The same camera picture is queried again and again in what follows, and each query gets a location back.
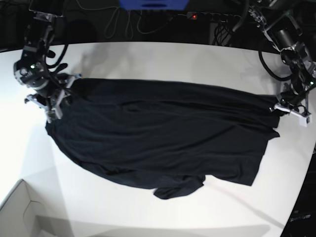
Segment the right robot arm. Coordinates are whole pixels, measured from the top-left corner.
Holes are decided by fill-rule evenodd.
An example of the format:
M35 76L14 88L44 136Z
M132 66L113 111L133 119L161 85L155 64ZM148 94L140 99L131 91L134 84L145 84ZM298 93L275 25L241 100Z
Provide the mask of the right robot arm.
M19 61L14 63L15 79L23 86L31 88L35 94L26 97L25 102L33 102L45 111L47 121L61 119L61 105L71 96L71 87L81 78L80 74L69 75L62 71L67 68L62 59L68 49L64 49L57 61L49 65L47 58L54 58L50 46L55 36L57 18L65 20L63 0L33 0L29 11L34 13L31 24L26 29L24 47Z

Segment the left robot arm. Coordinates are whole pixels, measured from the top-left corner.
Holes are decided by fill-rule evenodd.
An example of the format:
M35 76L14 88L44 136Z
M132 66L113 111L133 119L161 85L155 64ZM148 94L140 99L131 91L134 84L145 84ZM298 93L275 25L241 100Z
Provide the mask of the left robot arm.
M316 64L301 40L302 30L295 20L292 8L295 0L243 0L242 15L233 27L236 32L247 16L264 35L259 44L259 60L266 72L277 81L289 82L284 92L277 96L277 103L270 109L284 114L292 114L299 118L301 125L307 126L312 121L309 112L309 92L316 87ZM262 49L269 43L287 65L291 74L286 77L277 76L266 64Z

